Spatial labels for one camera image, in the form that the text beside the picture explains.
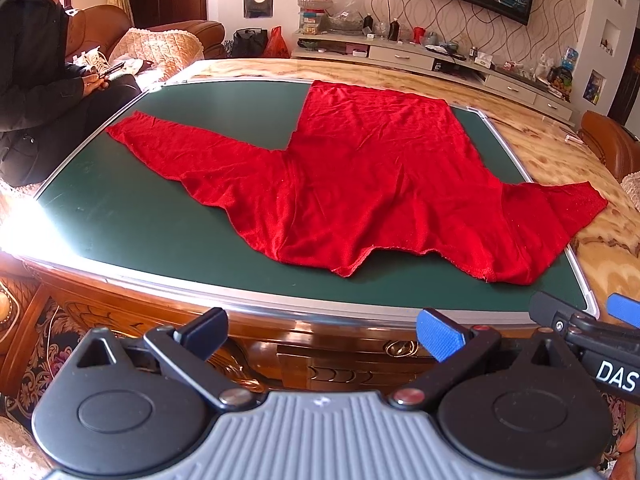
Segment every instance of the green board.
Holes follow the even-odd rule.
[[[284,148],[308,88],[304,82],[268,80],[167,86],[124,115],[140,110],[257,146]],[[481,117],[453,111],[487,167],[504,182],[522,182]],[[79,256],[190,282],[325,301],[499,312],[526,312],[533,292],[544,290],[585,307],[564,254],[527,287],[476,280],[437,254],[375,251],[347,279],[277,263],[249,248],[222,209],[200,205],[105,133],[71,160],[38,202]]]

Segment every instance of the floral rug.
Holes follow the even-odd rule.
[[[49,386],[52,375],[55,377],[85,334],[84,329],[65,314],[53,300],[50,300],[44,308],[36,324],[36,331],[38,342],[24,372],[18,397],[14,399],[2,396],[4,415],[21,424],[29,432],[31,432],[31,414]],[[624,401],[616,397],[607,394],[603,394],[603,397],[612,414],[613,432],[599,467],[601,470],[605,470],[609,462],[615,459],[616,444],[625,427],[626,407]]]

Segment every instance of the black circular disc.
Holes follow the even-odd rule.
[[[97,368],[84,368],[84,381],[69,388],[52,388],[34,417],[34,436],[63,468],[91,478],[132,476],[171,462],[202,436],[207,409],[186,384]]]
[[[437,414],[462,454],[497,472],[529,478],[596,465],[611,416],[593,388],[566,370],[526,367],[479,376],[453,388]]]

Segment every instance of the patterned wallpaper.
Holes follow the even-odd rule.
[[[364,1],[365,12],[376,20],[388,21],[387,0]],[[542,52],[558,61],[568,46],[577,44],[586,5],[587,0],[533,0],[529,25],[525,27],[461,0],[388,3],[391,17],[400,16],[401,25],[435,30],[441,38],[458,41],[466,51],[472,43],[481,51],[494,54],[498,62],[537,59]]]

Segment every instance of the red plastic bag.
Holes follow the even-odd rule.
[[[281,57],[284,59],[291,57],[287,44],[282,37],[282,27],[273,27],[271,29],[269,43],[267,43],[267,48],[264,49],[261,57]]]

